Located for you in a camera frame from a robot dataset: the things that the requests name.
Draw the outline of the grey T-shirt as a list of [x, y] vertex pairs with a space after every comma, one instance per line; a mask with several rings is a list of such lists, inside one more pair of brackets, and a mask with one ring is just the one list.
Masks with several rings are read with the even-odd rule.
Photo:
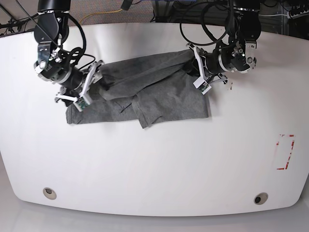
[[207, 97], [197, 90], [184, 64], [192, 50], [127, 59], [100, 66], [108, 73], [109, 89], [95, 83], [93, 102], [83, 111], [66, 110], [68, 124], [138, 120], [142, 128], [165, 121], [208, 118]]

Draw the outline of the black tripod stand legs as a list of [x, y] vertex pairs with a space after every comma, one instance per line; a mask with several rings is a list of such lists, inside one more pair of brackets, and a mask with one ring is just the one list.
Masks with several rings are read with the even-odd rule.
[[33, 22], [14, 0], [0, 1], [0, 36], [33, 31]]

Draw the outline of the red tape rectangle marking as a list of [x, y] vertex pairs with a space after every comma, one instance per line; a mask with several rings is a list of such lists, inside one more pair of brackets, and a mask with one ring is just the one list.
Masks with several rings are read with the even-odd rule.
[[295, 135], [280, 134], [276, 143], [274, 164], [276, 170], [286, 170], [288, 168], [293, 148]]

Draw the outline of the white power strip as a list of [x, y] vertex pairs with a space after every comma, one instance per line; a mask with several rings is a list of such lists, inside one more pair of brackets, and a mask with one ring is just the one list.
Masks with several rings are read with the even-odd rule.
[[309, 15], [309, 5], [305, 4], [292, 7], [287, 17], [289, 19], [296, 19], [307, 15]]

